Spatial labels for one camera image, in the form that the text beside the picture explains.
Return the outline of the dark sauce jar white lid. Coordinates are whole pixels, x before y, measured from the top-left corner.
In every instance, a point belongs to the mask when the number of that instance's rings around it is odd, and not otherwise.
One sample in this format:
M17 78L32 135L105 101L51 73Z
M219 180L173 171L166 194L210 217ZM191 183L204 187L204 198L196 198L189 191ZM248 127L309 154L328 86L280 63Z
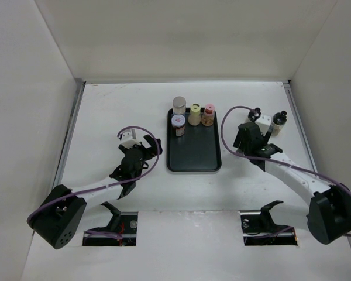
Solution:
M176 136L183 136L185 132L185 116L181 114L175 114L171 117L171 126L175 130Z

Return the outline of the tall jar silver lid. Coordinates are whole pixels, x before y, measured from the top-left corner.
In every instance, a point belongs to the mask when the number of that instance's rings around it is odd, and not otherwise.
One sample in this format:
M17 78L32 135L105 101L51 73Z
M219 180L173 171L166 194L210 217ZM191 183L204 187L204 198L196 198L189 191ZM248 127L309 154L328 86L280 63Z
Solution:
M185 115L186 113L186 100L182 96L175 97L173 99L173 114L174 115Z

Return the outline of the pink cap spice bottle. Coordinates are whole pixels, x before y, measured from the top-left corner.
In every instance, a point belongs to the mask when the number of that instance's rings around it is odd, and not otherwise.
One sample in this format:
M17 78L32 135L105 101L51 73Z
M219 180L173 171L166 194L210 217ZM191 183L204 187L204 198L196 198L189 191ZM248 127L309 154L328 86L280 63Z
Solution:
M201 123L204 126L212 126L215 119L215 106L213 104L206 104L201 116Z

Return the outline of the yellow cap spice bottle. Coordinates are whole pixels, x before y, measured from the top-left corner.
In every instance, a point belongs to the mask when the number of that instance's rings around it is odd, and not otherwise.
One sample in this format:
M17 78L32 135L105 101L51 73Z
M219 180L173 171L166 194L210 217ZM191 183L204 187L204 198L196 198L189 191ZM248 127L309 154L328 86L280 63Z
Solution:
M201 107L199 104L192 104L190 106L188 123L191 126L198 126L201 122Z

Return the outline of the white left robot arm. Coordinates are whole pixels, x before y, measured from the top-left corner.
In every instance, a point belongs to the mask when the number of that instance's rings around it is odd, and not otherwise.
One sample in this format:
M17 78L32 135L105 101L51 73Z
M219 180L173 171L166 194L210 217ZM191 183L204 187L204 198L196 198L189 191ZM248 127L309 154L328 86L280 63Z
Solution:
M70 189L63 184L55 186L41 206L27 218L27 224L54 249L66 246L78 230L85 210L102 205L111 213L104 214L99 220L100 228L87 232L89 237L104 237L121 240L117 233L121 214L110 204L128 196L141 178L154 169L148 162L158 160L163 153L161 140L153 134L144 136L148 146L138 141L134 129L119 135L119 150L123 158L118 167L100 182Z

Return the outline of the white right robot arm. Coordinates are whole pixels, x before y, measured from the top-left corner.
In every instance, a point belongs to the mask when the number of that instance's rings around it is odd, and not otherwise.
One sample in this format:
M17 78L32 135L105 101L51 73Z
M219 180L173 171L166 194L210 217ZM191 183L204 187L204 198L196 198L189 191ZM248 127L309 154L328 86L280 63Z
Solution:
M268 143L258 124L238 126L233 147L262 171L276 177L297 193L309 207L307 227L327 245L351 231L351 192L315 172L298 167L278 146Z

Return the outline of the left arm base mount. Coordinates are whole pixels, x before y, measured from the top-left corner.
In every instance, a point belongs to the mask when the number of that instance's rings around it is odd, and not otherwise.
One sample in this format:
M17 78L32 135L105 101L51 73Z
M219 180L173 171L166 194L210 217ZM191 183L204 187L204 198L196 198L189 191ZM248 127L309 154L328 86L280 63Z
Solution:
M112 217L107 226L85 231L82 246L136 246L139 213L121 212L109 202L101 205Z

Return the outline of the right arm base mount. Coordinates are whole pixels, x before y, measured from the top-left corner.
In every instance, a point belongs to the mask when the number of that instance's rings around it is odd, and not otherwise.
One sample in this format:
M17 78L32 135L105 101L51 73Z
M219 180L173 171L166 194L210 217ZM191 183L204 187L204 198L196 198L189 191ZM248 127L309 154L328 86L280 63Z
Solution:
M276 224L270 211L283 201L275 200L259 210L240 212L243 243L245 246L297 246L295 228Z

